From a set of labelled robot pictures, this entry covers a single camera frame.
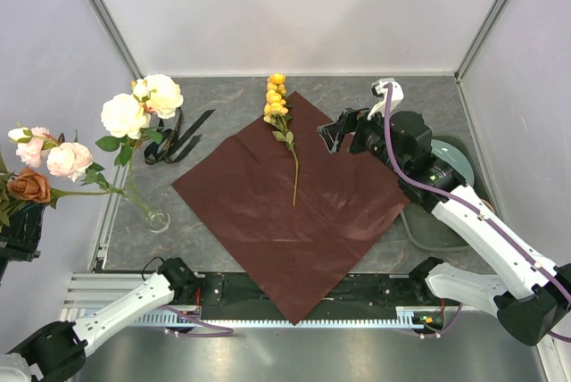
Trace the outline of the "brown rose stem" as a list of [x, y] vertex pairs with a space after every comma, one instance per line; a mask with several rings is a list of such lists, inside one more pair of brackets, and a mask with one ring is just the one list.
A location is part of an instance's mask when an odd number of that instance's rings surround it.
[[40, 203], [55, 208], [57, 201], [67, 196], [89, 195], [86, 191], [68, 191], [53, 188], [49, 179], [30, 167], [23, 168], [19, 174], [9, 172], [1, 161], [1, 228], [10, 224], [9, 216], [29, 203]]

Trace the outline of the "yellow rose stem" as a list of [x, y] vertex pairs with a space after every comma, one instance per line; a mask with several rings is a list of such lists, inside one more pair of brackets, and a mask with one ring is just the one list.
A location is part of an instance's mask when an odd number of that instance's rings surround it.
[[263, 120], [274, 128], [274, 138], [283, 143], [294, 158], [294, 191], [293, 206], [297, 204], [299, 159], [295, 150], [294, 133], [289, 127], [292, 119], [286, 92], [286, 76], [282, 73], [274, 73], [268, 76], [266, 85], [266, 103], [263, 109]]

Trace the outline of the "pink rose stem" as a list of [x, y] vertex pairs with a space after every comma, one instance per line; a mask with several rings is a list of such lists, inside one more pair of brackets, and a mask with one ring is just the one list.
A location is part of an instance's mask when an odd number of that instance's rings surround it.
[[89, 195], [122, 193], [105, 178], [103, 168], [94, 162], [90, 150], [79, 142], [61, 141], [44, 127], [18, 127], [10, 129], [7, 135], [16, 144], [16, 155], [26, 166], [35, 169], [44, 163], [53, 177], [72, 182], [80, 180], [82, 186], [93, 184], [101, 189], [101, 192], [89, 192]]

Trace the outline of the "dark red wrapping paper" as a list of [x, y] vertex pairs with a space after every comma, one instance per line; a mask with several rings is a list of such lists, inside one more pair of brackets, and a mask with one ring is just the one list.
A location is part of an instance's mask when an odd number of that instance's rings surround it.
[[331, 154], [328, 117], [292, 93], [288, 150], [263, 120], [225, 139], [173, 188], [291, 323], [309, 315], [391, 227], [407, 198], [369, 154]]

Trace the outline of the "white rose stem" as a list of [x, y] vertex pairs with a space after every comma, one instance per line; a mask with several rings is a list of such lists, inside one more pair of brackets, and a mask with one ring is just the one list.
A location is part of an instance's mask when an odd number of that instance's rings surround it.
[[151, 74], [131, 83], [131, 91], [114, 96], [103, 104], [101, 121], [108, 135], [96, 144], [106, 152], [117, 152], [114, 163], [127, 169], [127, 178], [122, 189], [123, 197], [138, 209], [143, 221], [150, 210], [160, 210], [148, 203], [137, 185], [134, 156], [161, 136], [156, 132], [160, 119], [167, 128], [173, 128], [177, 109], [182, 107], [184, 97], [178, 83], [164, 74]]

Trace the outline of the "black ribbon gold lettering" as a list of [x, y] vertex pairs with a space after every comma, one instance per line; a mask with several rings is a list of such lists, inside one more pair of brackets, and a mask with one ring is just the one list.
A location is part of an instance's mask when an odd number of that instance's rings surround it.
[[160, 119], [156, 132], [161, 136], [159, 142], [152, 141], [144, 150], [145, 163], [154, 165], [158, 162], [174, 164], [181, 162], [199, 144], [201, 135], [197, 135], [198, 129], [215, 113], [215, 109], [206, 110], [201, 116], [181, 132], [184, 113], [181, 108], [177, 109], [177, 119], [173, 128], [167, 128], [165, 120]]

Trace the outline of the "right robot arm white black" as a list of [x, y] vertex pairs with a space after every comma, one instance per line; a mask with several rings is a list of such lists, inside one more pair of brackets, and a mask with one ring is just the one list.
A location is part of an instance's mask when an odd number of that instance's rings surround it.
[[345, 109], [317, 129], [327, 150], [367, 152], [395, 172], [409, 200], [444, 223], [493, 269], [491, 276], [432, 259], [426, 274], [408, 284], [410, 298], [430, 304], [450, 298], [496, 317], [524, 345], [535, 346], [570, 312], [570, 267], [558, 265], [523, 241], [477, 195], [467, 180], [432, 149], [433, 133], [415, 112], [390, 118], [372, 110]]

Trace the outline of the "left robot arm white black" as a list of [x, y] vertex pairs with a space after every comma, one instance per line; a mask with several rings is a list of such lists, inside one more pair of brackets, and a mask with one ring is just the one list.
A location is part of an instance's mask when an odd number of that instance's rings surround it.
[[74, 321], [44, 325], [1, 355], [3, 381], [66, 381], [119, 331], [163, 305], [186, 304], [199, 278], [181, 258], [164, 260], [158, 270], [114, 302]]

